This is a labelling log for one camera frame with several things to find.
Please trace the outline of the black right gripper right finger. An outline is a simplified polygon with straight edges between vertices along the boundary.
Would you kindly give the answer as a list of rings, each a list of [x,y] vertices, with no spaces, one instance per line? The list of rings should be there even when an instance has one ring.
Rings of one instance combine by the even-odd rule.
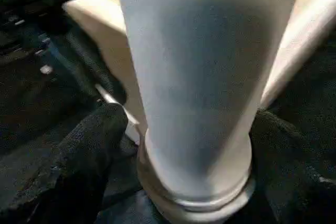
[[[293,124],[268,110],[250,129],[257,186],[277,223],[335,223],[335,168]]]

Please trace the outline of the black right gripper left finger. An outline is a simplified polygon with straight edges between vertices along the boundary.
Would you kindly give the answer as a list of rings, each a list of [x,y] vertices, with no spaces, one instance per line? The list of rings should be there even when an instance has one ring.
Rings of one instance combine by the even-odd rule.
[[[128,118],[107,103],[60,142],[18,194],[32,203],[25,223],[93,223]]]

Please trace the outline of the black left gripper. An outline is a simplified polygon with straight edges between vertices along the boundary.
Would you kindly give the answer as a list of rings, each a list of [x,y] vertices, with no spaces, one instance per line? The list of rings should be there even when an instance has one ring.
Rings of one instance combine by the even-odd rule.
[[[98,96],[101,85],[119,103],[127,92],[104,62],[95,42],[67,17],[71,0],[1,0],[1,50],[42,50],[38,55],[81,91]]]

